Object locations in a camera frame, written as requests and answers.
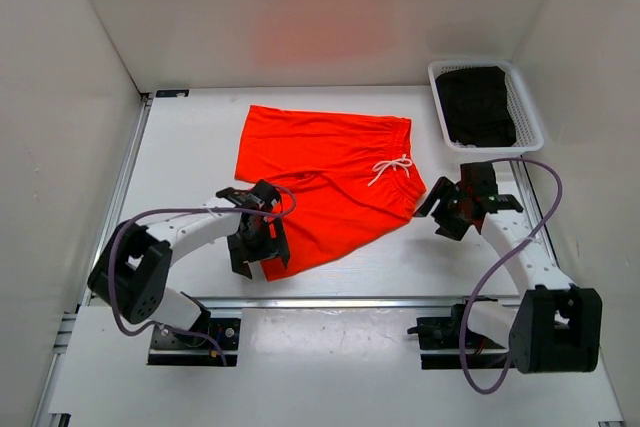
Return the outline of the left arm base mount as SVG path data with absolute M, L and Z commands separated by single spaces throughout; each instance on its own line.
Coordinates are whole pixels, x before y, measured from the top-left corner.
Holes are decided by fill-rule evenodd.
M 236 367 L 242 319 L 211 313 L 204 332 L 213 339 L 174 334 L 167 328 L 152 331 L 147 364 L 162 367 Z

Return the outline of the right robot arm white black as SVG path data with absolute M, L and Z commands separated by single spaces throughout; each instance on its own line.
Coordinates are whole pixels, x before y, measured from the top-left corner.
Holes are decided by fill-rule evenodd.
M 595 370 L 601 297 L 561 271 L 537 243 L 545 224 L 529 224 L 520 201 L 499 191 L 493 162 L 461 165 L 458 181 L 439 178 L 414 215 L 432 217 L 437 234 L 453 241 L 475 229 L 499 257 L 467 300 L 452 309 L 449 334 L 460 357 L 483 337 L 506 349 L 511 365 L 522 374 Z M 500 269 L 516 287 L 517 309 L 481 294 Z

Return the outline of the orange shorts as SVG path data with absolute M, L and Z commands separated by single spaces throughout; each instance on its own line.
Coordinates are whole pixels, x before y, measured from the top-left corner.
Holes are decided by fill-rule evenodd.
M 411 128 L 403 117 L 250 107 L 235 177 L 288 191 L 290 259 L 262 262 L 267 280 L 336 261 L 411 220 L 426 192 Z

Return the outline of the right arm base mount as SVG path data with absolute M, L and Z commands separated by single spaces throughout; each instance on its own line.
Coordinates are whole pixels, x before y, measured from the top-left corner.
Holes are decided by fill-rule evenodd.
M 407 329 L 419 344 L 422 370 L 460 370 L 459 333 L 466 301 L 454 304 L 448 315 L 423 316 Z M 489 338 L 468 330 L 465 354 L 470 370 L 500 369 L 506 365 L 507 350 Z

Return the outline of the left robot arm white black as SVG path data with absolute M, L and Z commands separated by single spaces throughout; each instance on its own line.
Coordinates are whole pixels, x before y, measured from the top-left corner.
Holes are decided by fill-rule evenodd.
M 121 222 L 87 282 L 107 303 L 118 329 L 134 337 L 149 328 L 189 348 L 217 347 L 209 310 L 169 288 L 170 270 L 183 258 L 224 240 L 233 273 L 252 276 L 254 263 L 291 258 L 283 219 L 296 207 L 288 189 L 258 181 L 248 190 L 227 187 L 199 207 L 160 208 Z

